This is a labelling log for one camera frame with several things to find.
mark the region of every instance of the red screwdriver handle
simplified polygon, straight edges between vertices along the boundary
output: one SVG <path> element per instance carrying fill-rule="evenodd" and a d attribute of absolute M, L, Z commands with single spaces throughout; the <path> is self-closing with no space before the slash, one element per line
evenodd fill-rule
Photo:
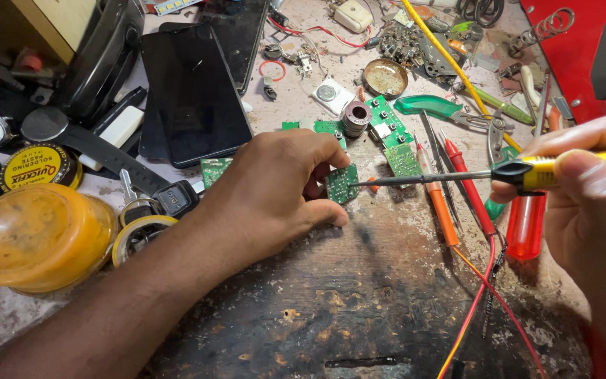
<path fill-rule="evenodd" d="M 452 165 L 455 167 L 457 172 L 462 173 L 468 171 L 465 160 L 462 158 L 462 153 L 457 150 L 457 147 L 455 147 L 450 140 L 446 140 L 446 153 L 448 154 L 448 157 L 450 157 Z M 483 233 L 485 235 L 492 235 L 496 233 L 497 231 L 495 230 L 495 226 L 492 224 L 492 220 L 485 210 L 483 200 L 481 200 L 481 196 L 478 194 L 478 190 L 476 190 L 476 185 L 471 179 L 462 180 L 462 185 L 464 185 L 465 190 L 467 190 L 469 201 L 471 202 L 471 206 L 473 207 L 474 211 L 476 211 L 476 216 L 481 223 Z"/>
<path fill-rule="evenodd" d="M 511 202 L 506 230 L 506 253 L 519 260 L 532 259 L 541 251 L 546 195 L 518 196 Z"/>

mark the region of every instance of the metal coil spring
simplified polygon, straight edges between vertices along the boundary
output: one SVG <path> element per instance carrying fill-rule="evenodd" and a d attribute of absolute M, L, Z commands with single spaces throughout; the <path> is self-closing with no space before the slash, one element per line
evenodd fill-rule
<path fill-rule="evenodd" d="M 509 45 L 510 51 L 515 54 L 537 42 L 564 33 L 572 27 L 572 24 L 574 24 L 574 11 L 570 8 L 560 8 L 513 39 Z"/>

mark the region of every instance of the green circuit board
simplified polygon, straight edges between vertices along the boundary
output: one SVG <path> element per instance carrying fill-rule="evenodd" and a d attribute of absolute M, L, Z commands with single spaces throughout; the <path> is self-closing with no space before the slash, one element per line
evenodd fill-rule
<path fill-rule="evenodd" d="M 203 184 L 205 184 L 205 189 L 209 188 L 217 179 L 219 179 L 232 161 L 232 158 L 200 160 L 200 169 L 203 171 Z"/>
<path fill-rule="evenodd" d="M 404 126 L 399 117 L 397 117 L 394 109 L 392 109 L 392 106 L 385 100 L 383 95 L 368 100 L 365 104 L 373 110 L 371 126 L 385 123 L 392 131 L 390 135 L 383 138 L 383 145 L 385 148 L 391 148 L 396 145 L 413 141 L 413 136 L 406 131 L 406 126 Z"/>
<path fill-rule="evenodd" d="M 342 204 L 354 199 L 359 194 L 359 187 L 348 187 L 350 183 L 357 183 L 357 165 L 350 163 L 346 168 L 337 168 L 324 179 L 329 199 Z"/>
<path fill-rule="evenodd" d="M 422 174 L 422 168 L 417 163 L 417 159 L 409 144 L 392 146 L 384 151 L 389 167 L 396 177 L 416 176 Z M 406 188 L 411 184 L 403 184 L 401 188 Z"/>
<path fill-rule="evenodd" d="M 285 121 L 282 123 L 282 130 L 299 128 L 298 121 Z M 336 135 L 338 142 L 343 150 L 348 149 L 348 143 L 343 133 L 342 121 L 315 121 L 315 133 L 330 133 Z"/>

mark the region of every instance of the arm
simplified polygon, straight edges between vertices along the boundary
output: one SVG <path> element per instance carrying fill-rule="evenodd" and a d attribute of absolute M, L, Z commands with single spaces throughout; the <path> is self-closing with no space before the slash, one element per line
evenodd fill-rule
<path fill-rule="evenodd" d="M 322 222 L 348 215 L 316 197 L 349 158 L 307 129 L 244 145 L 198 207 L 76 301 L 0 351 L 0 378 L 134 378 L 184 313 L 223 280 Z"/>
<path fill-rule="evenodd" d="M 523 155 L 557 155 L 560 189 L 549 193 L 546 242 L 553 259 L 583 291 L 606 343 L 606 162 L 585 151 L 606 151 L 606 117 L 535 139 Z M 491 198 L 511 201 L 514 188 L 493 183 Z"/>

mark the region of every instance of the metal key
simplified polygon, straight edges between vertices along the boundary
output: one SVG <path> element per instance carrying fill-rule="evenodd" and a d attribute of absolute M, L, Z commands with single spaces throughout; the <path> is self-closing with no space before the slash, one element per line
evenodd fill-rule
<path fill-rule="evenodd" d="M 125 214 L 123 214 L 122 217 L 119 217 L 119 219 L 121 219 L 121 223 L 123 224 L 122 227 L 125 227 L 125 225 L 128 225 L 134 220 L 156 214 L 153 207 L 147 204 L 147 200 L 141 199 L 139 202 L 139 204 L 146 205 L 136 206 L 137 204 L 133 204 L 139 200 L 139 197 L 137 196 L 137 192 L 132 189 L 132 185 L 130 183 L 130 173 L 123 168 L 121 169 L 119 176 L 121 177 L 121 184 L 124 189 L 123 199 L 125 199 L 125 206 L 128 207 L 129 204 L 132 204 L 132 207 L 126 209 Z"/>
<path fill-rule="evenodd" d="M 119 173 L 121 177 L 121 185 L 125 190 L 125 194 L 123 194 L 123 199 L 125 199 L 125 203 L 128 204 L 133 200 L 137 200 L 137 193 L 133 191 L 132 183 L 130 182 L 130 173 L 125 168 L 121 169 Z"/>

